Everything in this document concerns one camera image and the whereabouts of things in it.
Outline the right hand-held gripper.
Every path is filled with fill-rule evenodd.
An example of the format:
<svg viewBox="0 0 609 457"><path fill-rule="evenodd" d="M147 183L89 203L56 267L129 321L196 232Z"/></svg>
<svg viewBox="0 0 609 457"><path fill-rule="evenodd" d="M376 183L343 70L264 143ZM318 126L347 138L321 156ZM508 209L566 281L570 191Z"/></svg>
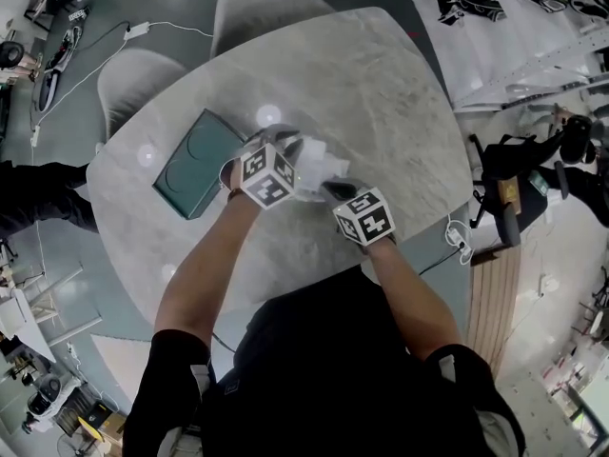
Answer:
<svg viewBox="0 0 609 457"><path fill-rule="evenodd" d="M395 223L378 188L368 189L358 196L357 193L358 188L352 183L324 181L321 184L321 195L325 199L351 199L335 207L332 213L344 237L360 246L369 246L391 235Z"/></svg>

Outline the person's left hand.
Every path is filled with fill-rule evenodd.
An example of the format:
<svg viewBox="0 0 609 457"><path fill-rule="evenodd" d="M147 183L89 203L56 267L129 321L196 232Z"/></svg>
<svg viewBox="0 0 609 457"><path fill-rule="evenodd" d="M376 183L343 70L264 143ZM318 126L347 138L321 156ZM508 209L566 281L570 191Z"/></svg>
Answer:
<svg viewBox="0 0 609 457"><path fill-rule="evenodd" d="M241 185L242 162L239 157L228 160L221 168L219 173L220 183L228 191L238 189Z"/></svg>

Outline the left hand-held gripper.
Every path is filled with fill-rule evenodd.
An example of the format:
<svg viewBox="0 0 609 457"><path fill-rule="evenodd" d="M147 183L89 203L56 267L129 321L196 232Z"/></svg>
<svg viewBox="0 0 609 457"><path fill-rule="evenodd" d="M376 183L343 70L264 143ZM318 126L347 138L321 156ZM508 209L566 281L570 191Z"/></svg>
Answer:
<svg viewBox="0 0 609 457"><path fill-rule="evenodd" d="M286 124L272 124L250 137L243 149L241 190L262 209L271 209L294 195L295 169L289 161L297 161L304 147L299 138L288 144L285 140L300 131Z"/></svg>

